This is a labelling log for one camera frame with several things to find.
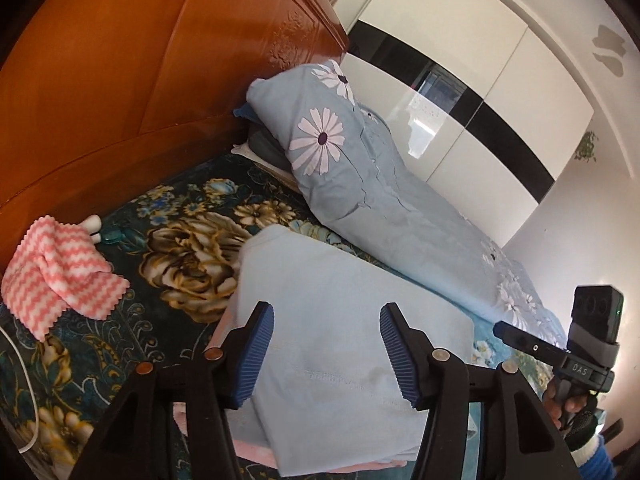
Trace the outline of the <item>blue sleeve right forearm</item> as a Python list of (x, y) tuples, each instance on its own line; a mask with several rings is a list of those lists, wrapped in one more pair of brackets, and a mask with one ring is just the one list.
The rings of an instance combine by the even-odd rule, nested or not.
[(581, 448), (570, 452), (582, 480), (614, 480), (612, 460), (606, 452), (604, 439), (594, 434)]

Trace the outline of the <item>right hand in black glove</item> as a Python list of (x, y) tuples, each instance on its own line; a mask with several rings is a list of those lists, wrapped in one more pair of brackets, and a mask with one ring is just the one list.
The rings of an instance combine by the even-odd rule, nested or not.
[(578, 451), (597, 437), (597, 398), (591, 393), (576, 394), (562, 400), (559, 395), (561, 381), (553, 378), (542, 396), (542, 405), (553, 425), (564, 436), (567, 447)]

